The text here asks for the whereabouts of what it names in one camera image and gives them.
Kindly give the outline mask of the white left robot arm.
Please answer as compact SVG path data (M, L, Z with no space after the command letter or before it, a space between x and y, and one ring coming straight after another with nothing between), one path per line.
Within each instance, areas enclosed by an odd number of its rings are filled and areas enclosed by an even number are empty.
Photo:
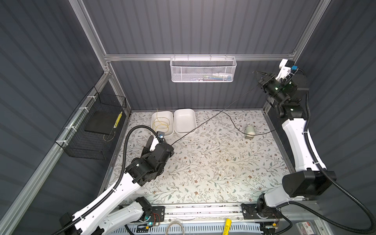
M144 225L153 224L153 207L145 197L138 197L130 205L117 206L144 184L160 176L167 161L173 156L174 148L165 140L162 131L154 131L146 125L133 127L127 134L124 147L127 147L131 134L140 128L151 131L142 155L127 165L122 164L122 175L118 180L86 207L73 215L60 218L61 229L57 235L107 235L121 226L140 221Z

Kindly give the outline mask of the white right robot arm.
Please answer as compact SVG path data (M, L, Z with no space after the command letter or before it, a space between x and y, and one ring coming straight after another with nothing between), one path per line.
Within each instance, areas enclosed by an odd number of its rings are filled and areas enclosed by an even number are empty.
M309 132L311 112L309 109L309 87L307 77L298 71L288 72L284 78L274 73L255 71L260 88L274 100L277 117L287 135L294 161L295 172L282 179L282 185L263 193L255 206L258 217L268 218L280 213L288 205L301 207L322 220L342 230L357 234L371 234L376 231L376 218L371 211L336 181L336 174L329 171L321 161ZM300 203L303 198L319 196L331 185L357 204L370 220L370 227L357 229L337 223L308 206Z

